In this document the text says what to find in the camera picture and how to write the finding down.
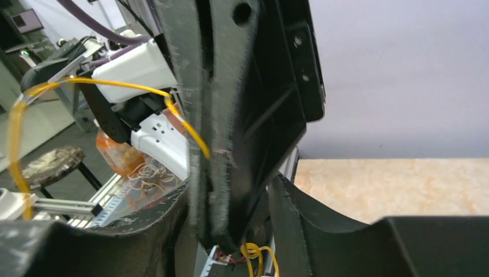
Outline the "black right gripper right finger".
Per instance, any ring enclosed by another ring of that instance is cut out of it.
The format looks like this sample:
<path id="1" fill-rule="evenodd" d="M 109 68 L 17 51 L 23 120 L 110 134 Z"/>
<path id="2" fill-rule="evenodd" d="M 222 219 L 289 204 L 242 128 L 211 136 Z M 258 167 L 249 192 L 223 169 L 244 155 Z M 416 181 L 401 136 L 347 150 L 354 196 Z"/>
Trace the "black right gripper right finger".
<path id="1" fill-rule="evenodd" d="M 281 276 L 487 276 L 488 217 L 349 218 L 277 175 L 268 187 Z"/>

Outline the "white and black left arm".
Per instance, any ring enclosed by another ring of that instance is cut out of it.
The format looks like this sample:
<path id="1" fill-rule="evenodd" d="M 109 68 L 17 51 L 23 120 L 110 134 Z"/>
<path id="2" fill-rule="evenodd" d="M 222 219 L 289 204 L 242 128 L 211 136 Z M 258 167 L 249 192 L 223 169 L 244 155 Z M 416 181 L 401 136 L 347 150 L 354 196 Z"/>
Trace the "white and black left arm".
<path id="1" fill-rule="evenodd" d="M 161 33 L 98 63 L 95 79 L 141 89 L 85 85 L 103 130 L 135 144 L 163 108 L 148 92 L 175 88 L 193 139 L 189 217 L 205 246 L 239 249 L 268 182 L 309 122 L 324 115 L 324 88 L 308 1 L 153 1 Z"/>

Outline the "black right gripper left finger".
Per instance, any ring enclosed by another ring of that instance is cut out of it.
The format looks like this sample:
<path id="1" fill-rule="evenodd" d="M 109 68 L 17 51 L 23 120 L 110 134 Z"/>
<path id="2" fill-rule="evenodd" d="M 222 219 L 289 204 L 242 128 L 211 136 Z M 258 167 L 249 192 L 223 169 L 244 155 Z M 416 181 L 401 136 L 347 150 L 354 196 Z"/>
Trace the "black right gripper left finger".
<path id="1" fill-rule="evenodd" d="M 104 227 L 1 222 L 2 276 L 189 276 L 178 257 L 186 184 Z"/>

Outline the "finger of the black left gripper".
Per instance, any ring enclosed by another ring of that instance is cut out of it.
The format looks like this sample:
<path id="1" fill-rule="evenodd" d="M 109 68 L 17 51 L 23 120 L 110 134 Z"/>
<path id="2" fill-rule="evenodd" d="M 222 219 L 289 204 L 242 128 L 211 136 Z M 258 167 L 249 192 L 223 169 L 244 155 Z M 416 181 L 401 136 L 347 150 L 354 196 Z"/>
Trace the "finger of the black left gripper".
<path id="1" fill-rule="evenodd" d="M 274 1 L 156 1 L 190 142 L 189 217 L 204 246 L 237 252 L 275 174 L 269 158 L 273 86 L 262 56 Z"/>
<path id="2" fill-rule="evenodd" d="M 236 122 L 236 226 L 245 228 L 265 186 L 308 122 L 324 115 L 324 88 L 307 1 L 260 1 Z"/>

